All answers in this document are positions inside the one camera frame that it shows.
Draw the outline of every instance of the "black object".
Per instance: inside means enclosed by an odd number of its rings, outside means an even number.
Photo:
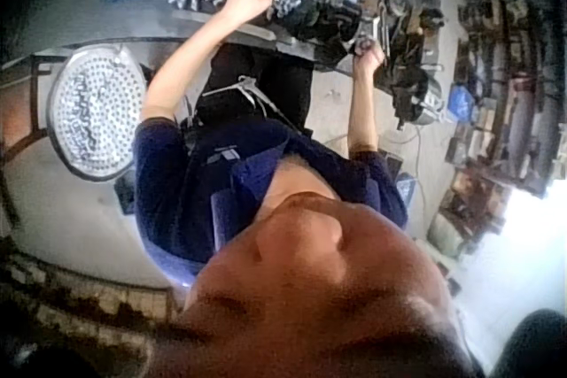
[[[116,179],[116,182],[114,183],[114,192],[120,202],[122,214],[125,216],[134,214],[134,182],[135,171],[130,169],[121,177]]]
[[[305,127],[311,104],[312,62],[240,44],[225,43],[211,61],[211,74],[203,92],[236,84],[242,75],[256,78],[258,89],[270,98],[283,115],[296,128]],[[237,90],[202,96],[197,101],[195,110],[196,119],[206,126],[258,114]]]
[[[538,310],[517,326],[491,378],[564,376],[567,371],[567,320],[552,310]]]

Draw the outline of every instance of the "nose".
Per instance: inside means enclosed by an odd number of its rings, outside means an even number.
[[[283,281],[338,284],[346,272],[342,240],[343,228],[329,214],[297,206],[276,211],[256,236],[262,273],[293,287],[298,283]]]

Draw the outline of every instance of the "cable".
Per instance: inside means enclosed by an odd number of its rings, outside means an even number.
[[[423,190],[423,184],[422,182],[419,180],[419,159],[421,158],[421,153],[422,153],[422,132],[419,129],[418,126],[416,126],[415,124],[413,125],[416,128],[416,134],[417,134],[417,157],[416,157],[416,183],[417,186],[419,187],[419,193],[421,195],[422,198],[422,219],[423,219],[423,226],[425,227],[425,223],[427,221],[427,214],[425,211],[426,205],[425,205],[425,190]]]
[[[394,141],[393,139],[390,139],[389,137],[385,137],[384,135],[381,135],[380,138],[386,140],[389,143],[393,143],[393,144],[396,144],[396,145],[405,145],[406,143],[413,142],[417,138],[417,136],[418,136],[418,133],[416,132],[415,135],[411,136],[409,139],[407,139],[406,141],[403,141],[403,142]]]

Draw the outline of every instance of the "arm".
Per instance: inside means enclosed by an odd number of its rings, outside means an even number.
[[[353,62],[353,100],[348,120],[349,157],[361,151],[378,150],[374,113],[374,72],[384,62],[384,53],[373,46]]]
[[[142,108],[142,120],[174,118],[198,69],[214,47],[246,21],[263,13],[273,0],[228,0],[197,33],[185,42],[159,69],[151,81]]]

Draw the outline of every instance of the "person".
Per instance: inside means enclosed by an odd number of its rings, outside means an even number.
[[[292,91],[310,86],[310,70],[290,58],[268,75],[283,86],[275,92],[288,91],[274,103],[291,124],[239,105],[233,120],[205,113],[190,147],[175,124],[214,47],[272,1],[228,0],[148,88],[134,148],[136,218],[156,264],[190,286],[175,324],[156,335],[148,375],[468,374],[447,286],[403,234],[406,207],[377,153],[377,46],[353,64],[350,159],[304,135],[305,105],[290,99],[305,100]],[[219,55],[212,77],[246,62]]]

